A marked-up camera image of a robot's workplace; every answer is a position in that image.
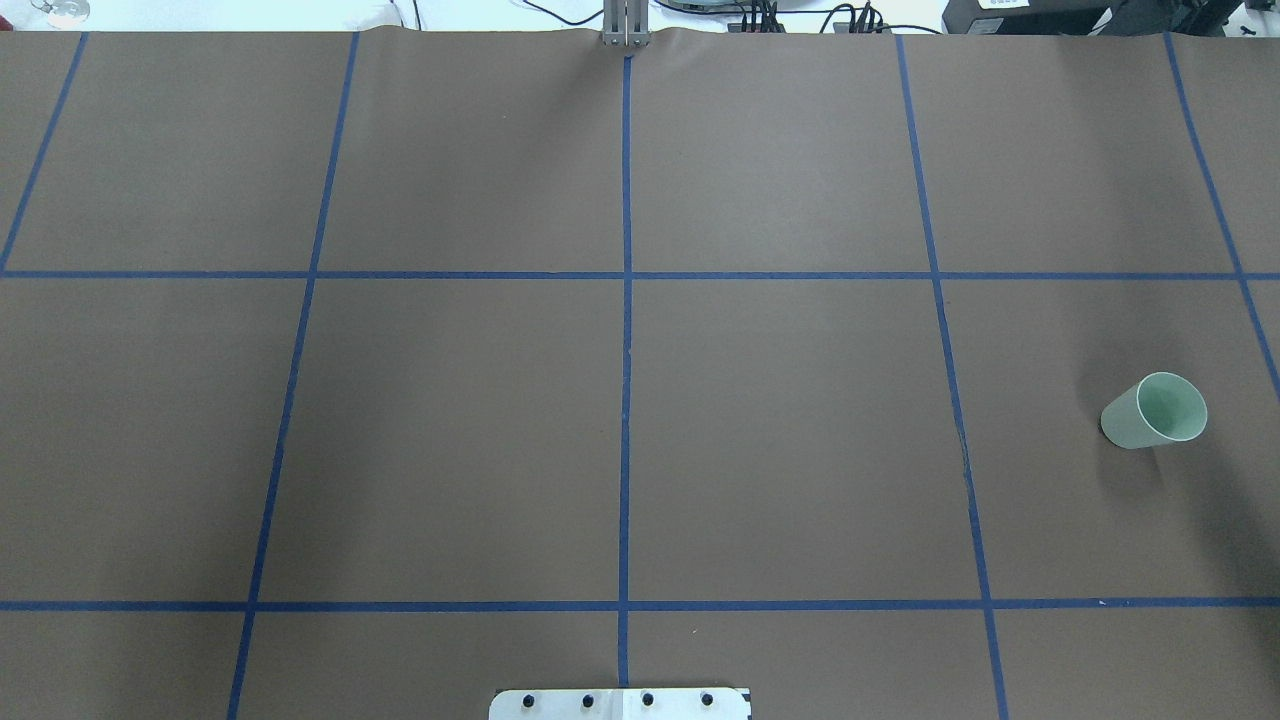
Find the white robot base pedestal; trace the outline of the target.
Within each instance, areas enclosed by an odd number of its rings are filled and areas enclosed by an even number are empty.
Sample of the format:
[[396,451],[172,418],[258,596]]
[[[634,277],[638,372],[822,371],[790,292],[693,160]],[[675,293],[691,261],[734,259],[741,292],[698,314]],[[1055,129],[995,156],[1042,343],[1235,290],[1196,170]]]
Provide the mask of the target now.
[[489,719],[751,719],[750,691],[732,687],[511,689]]

